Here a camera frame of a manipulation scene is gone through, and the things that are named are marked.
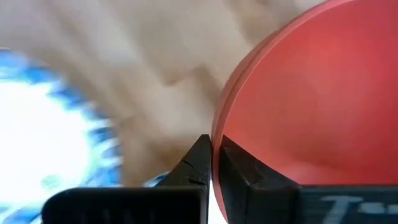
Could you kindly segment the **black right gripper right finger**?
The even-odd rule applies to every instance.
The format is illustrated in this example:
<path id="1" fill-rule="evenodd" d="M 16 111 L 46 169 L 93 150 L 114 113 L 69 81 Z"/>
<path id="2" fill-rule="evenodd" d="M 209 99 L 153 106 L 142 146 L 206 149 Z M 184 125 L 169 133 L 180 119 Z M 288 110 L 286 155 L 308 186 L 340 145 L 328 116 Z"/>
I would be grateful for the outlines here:
<path id="1" fill-rule="evenodd" d="M 227 137 L 219 184 L 228 223 L 397 223 L 397 186 L 300 185 Z"/>

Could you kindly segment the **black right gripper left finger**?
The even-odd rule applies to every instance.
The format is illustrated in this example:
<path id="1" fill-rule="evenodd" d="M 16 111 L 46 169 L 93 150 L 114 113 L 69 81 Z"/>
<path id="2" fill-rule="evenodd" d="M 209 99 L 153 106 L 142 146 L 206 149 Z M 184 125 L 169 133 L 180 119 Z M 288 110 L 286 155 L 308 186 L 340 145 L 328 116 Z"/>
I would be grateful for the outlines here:
<path id="1" fill-rule="evenodd" d="M 74 188 L 48 199 L 43 224 L 206 224 L 212 145 L 202 134 L 154 187 Z"/>

